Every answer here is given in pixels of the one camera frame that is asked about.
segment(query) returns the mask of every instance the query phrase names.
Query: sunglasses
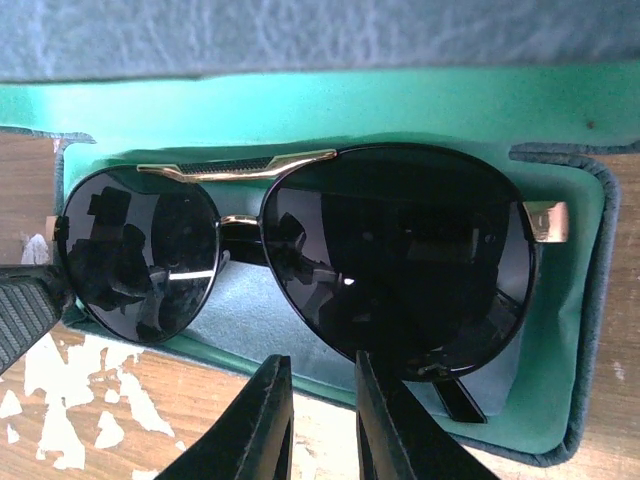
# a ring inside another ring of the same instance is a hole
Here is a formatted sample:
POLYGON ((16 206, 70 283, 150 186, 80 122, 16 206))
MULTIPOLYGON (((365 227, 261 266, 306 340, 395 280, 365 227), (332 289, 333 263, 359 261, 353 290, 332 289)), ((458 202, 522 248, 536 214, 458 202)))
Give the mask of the sunglasses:
POLYGON ((419 144, 183 165, 110 167, 68 196, 54 240, 88 312, 113 334, 184 330, 229 260, 268 266, 305 324, 404 380, 492 360, 520 328, 539 244, 565 242, 563 202, 525 201, 500 171, 419 144), (203 184, 274 179, 260 214, 221 216, 203 184))

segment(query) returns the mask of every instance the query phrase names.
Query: sunglasses lens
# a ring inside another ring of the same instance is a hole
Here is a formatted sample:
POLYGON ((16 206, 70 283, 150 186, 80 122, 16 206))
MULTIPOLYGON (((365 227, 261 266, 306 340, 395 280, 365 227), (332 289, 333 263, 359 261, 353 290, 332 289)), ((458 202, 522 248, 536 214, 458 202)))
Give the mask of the sunglasses lens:
POLYGON ((519 197, 455 152, 354 149, 273 188, 264 241, 285 294, 329 345, 433 380, 482 366, 520 326, 534 247, 519 197))
POLYGON ((199 188, 121 167, 71 194, 58 235, 78 298, 113 333, 159 342, 185 328, 211 288, 218 213, 199 188))

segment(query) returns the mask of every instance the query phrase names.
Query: green felt lining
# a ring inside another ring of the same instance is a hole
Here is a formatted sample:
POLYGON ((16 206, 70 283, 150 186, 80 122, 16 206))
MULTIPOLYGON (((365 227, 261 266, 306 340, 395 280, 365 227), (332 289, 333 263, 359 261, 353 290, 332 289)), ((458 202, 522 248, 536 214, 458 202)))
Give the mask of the green felt lining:
MULTIPOLYGON (((639 73, 640 64, 634 63, 2 87, 0 124, 80 131, 97 141, 68 148, 66 192, 88 173, 114 162, 166 161, 194 154, 245 157, 328 145, 414 141, 456 148, 496 165, 528 199, 568 201, 571 241, 545 251, 518 376, 505 410, 484 426, 439 419, 453 433, 535 454, 555 448, 566 432, 585 278, 604 197, 590 174, 510 161, 509 146, 636 140, 639 73), (154 154, 139 151, 169 147, 180 148, 154 154)), ((178 338, 166 348, 211 364, 250 369, 238 358, 194 340, 178 338)), ((334 401, 352 399, 339 399, 338 392, 323 391, 320 385, 299 385, 334 401)))

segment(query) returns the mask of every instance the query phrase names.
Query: white paint flake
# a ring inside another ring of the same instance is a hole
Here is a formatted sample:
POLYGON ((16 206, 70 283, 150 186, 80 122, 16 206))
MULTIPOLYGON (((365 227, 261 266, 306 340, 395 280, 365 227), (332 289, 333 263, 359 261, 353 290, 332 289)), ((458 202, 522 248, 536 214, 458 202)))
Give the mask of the white paint flake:
POLYGON ((98 428, 101 429, 96 438, 96 448, 111 448, 124 440, 124 430, 118 425, 115 417, 110 412, 102 412, 98 420, 98 428))
POLYGON ((149 394, 142 389, 138 379, 130 373, 123 372, 122 369, 118 369, 118 379, 120 380, 120 396, 129 398, 133 419, 145 430, 162 432, 170 437, 175 437, 176 434, 171 425, 160 418, 149 394))
POLYGON ((613 370, 616 372, 616 378, 621 382, 624 382, 624 368, 620 365, 620 362, 613 362, 613 370))
POLYGON ((20 435, 18 435, 18 432, 16 432, 13 427, 8 424, 7 425, 7 441, 9 442, 9 444, 12 443, 16 443, 18 440, 20 440, 20 435))
POLYGON ((115 342, 104 338, 101 338, 100 340, 102 342, 107 342, 105 346, 109 347, 109 350, 107 350, 107 356, 104 360, 105 370, 121 368, 130 356, 133 356, 133 363, 138 363, 140 354, 144 352, 143 347, 129 345, 128 343, 115 342))
POLYGON ((13 390, 7 390, 0 404, 0 418, 12 417, 13 415, 19 415, 22 413, 22 406, 20 400, 13 393, 13 390))
POLYGON ((107 403, 118 403, 120 400, 120 394, 115 390, 109 389, 107 393, 104 394, 104 401, 107 403))
POLYGON ((160 472, 157 470, 134 470, 131 472, 131 480, 153 480, 158 476, 158 473, 160 472))
POLYGON ((45 452, 62 452, 54 462, 54 468, 84 469, 85 448, 73 425, 67 418, 67 411, 60 397, 49 398, 47 413, 42 427, 42 438, 38 442, 37 459, 44 459, 45 452))

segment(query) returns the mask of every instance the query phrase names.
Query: wooden table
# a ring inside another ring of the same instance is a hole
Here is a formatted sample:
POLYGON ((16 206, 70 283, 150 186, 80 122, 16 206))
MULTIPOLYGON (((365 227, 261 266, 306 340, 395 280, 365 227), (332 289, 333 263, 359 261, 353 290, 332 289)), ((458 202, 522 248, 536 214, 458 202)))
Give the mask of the wooden table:
MULTIPOLYGON (((20 178, 0 178, 3 263, 19 262, 21 232, 43 229, 51 205, 43 192, 51 189, 52 153, 51 140, 0 136, 0 164, 12 171, 20 167, 20 178), (35 200, 25 203, 27 197, 35 200)), ((473 451, 504 479, 640 478, 640 156, 602 160, 619 176, 624 199, 587 431, 576 456, 550 469, 473 451)), ((0 383, 0 479, 153 478, 216 421, 246 382, 154 353, 103 345, 62 327, 34 352, 0 383), (64 377, 55 382, 70 386, 58 388, 51 376, 38 377, 40 366, 53 364, 64 377), (37 387, 26 395, 25 388, 34 385, 46 385, 47 392, 37 387), (59 437, 67 439, 64 448, 57 446, 59 437), (41 441, 45 448, 39 451, 41 441), (83 468, 72 468, 82 452, 83 468)), ((293 478, 357 478, 355 414, 296 395, 295 415, 293 478)))

